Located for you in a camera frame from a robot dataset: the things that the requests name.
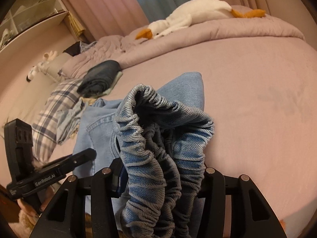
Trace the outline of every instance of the orange plush foot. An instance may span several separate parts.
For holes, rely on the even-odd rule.
[[[255,18],[255,17],[261,18],[265,16],[265,11],[259,10],[259,9],[249,11],[245,14],[242,14],[241,12],[232,9],[231,13],[235,18]]]

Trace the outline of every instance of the bolt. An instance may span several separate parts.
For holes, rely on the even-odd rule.
[[[248,180],[250,180],[250,178],[249,178],[247,175],[241,175],[241,179],[242,179],[243,181],[248,181]]]
[[[67,180],[68,180],[69,182],[75,181],[75,180],[76,180],[76,176],[69,176],[69,177],[67,178]]]
[[[105,168],[103,168],[103,169],[101,170],[101,172],[102,172],[104,175],[106,175],[106,174],[111,173],[111,169],[110,169],[109,167],[105,167]]]
[[[214,173],[215,173],[215,169],[212,168],[212,167],[208,167],[208,168],[206,169],[206,172],[209,173],[209,174],[214,174]]]

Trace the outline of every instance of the plaid pillow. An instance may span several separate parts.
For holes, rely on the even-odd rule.
[[[77,89],[81,80],[66,80],[60,83],[47,99],[45,108],[32,125],[33,155],[46,164],[56,146],[57,111],[71,109],[79,100]]]

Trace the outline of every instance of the curtain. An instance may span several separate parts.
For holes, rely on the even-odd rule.
[[[88,30],[89,41],[108,35],[125,36],[149,24],[137,0],[62,1]]]

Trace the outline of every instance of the beige pillow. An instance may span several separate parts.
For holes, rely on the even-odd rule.
[[[32,125],[34,118],[44,108],[48,97],[57,85],[58,83],[54,82],[53,79],[38,72],[13,103],[9,115],[2,123],[1,137],[4,137],[4,125],[16,118]]]
[[[41,68],[41,71],[55,82],[60,83],[64,81],[65,78],[58,73],[69,58],[72,58],[72,56],[67,53],[62,53],[58,55],[55,59],[50,61],[48,64],[44,64]]]

